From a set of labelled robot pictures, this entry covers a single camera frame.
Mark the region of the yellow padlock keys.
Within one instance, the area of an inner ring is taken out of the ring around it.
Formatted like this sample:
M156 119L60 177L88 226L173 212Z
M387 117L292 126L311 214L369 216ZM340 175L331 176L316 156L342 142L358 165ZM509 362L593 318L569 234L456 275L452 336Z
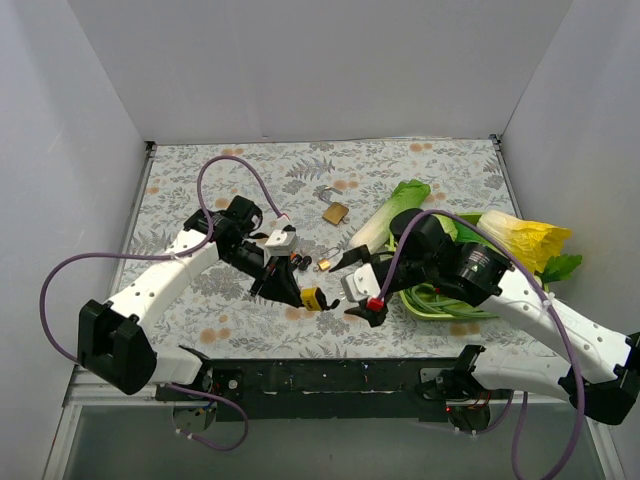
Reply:
M348 305L350 303L351 303L351 301L346 299L346 298L335 299L335 300L333 300L332 302L330 302L328 304L328 309L329 310L335 310L340 306Z

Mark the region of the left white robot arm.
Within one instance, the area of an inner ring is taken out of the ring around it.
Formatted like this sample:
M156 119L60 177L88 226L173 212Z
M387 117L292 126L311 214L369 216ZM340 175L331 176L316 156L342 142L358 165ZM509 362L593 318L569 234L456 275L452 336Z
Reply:
M90 300L82 307L80 365L127 395L152 383L177 383L188 398L205 398L213 386L205 356L186 347L155 346L149 335L186 287L218 262L252 279L251 296L302 307L291 263L296 229L282 215L257 245L261 219L257 205L241 196L224 210L196 211L167 249L167 260L105 302Z

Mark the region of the orange padlock keys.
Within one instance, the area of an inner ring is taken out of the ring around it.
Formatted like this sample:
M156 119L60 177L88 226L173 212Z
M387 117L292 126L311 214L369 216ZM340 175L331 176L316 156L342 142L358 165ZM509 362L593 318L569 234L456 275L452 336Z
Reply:
M309 255L301 255L294 253L290 256L291 268L293 270L306 271L312 263L312 258Z

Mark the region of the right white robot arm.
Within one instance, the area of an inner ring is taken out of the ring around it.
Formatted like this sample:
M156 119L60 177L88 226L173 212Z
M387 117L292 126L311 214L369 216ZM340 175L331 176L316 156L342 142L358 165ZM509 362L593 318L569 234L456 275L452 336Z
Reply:
M427 380L433 398L461 399L490 390L521 390L570 403L587 417L619 425L639 397L639 336L624 335L554 299L513 255L460 243L433 214L414 208L390 222L392 252L367 246L345 252L338 269L352 308L378 327L392 295L428 283L439 293L491 313L552 351L528 360L505 349L467 345L450 369Z

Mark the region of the yellow padlock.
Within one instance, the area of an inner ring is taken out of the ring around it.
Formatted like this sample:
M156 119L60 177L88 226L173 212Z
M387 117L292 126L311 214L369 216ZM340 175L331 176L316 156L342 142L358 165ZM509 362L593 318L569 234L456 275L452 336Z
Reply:
M321 312L330 309L326 295L319 287L302 289L300 299L307 311Z

